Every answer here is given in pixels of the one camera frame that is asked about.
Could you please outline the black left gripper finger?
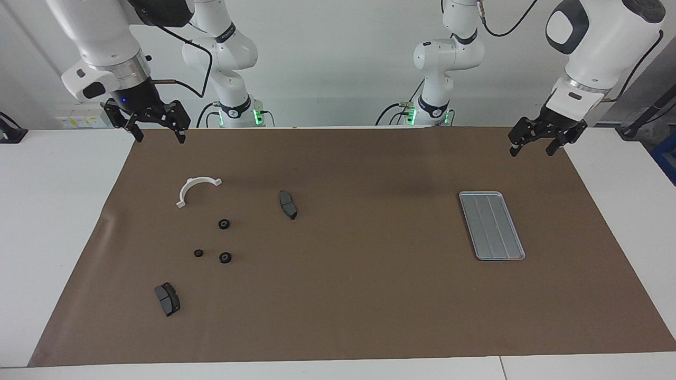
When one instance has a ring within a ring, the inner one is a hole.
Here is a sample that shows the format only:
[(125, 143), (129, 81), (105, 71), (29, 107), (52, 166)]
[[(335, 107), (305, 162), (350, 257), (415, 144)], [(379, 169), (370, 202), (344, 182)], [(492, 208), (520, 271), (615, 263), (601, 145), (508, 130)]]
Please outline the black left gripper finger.
[(579, 139), (579, 137), (581, 137), (582, 133), (587, 127), (587, 122), (578, 122), (576, 125), (574, 125), (574, 127), (570, 128), (553, 127), (555, 136), (546, 148), (546, 154), (548, 156), (553, 156), (558, 151), (558, 149), (563, 147), (565, 144), (574, 144)]
[(522, 147), (538, 140), (538, 135), (534, 132), (536, 123), (529, 118), (520, 118), (516, 125), (509, 132), (510, 155), (516, 157)]

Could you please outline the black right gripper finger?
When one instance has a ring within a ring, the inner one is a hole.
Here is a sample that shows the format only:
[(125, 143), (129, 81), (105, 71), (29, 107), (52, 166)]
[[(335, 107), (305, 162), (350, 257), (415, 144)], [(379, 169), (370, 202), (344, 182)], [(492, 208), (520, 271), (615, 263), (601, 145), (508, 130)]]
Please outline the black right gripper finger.
[(144, 135), (142, 130), (138, 127), (137, 116), (134, 113), (132, 113), (132, 116), (126, 118), (126, 116), (123, 115), (122, 109), (114, 99), (108, 99), (104, 103), (104, 113), (108, 116), (112, 127), (121, 128), (133, 135), (136, 142), (142, 142)]
[(191, 118), (180, 101), (161, 103), (157, 108), (157, 123), (174, 132), (179, 144), (184, 144), (186, 131), (191, 124)]

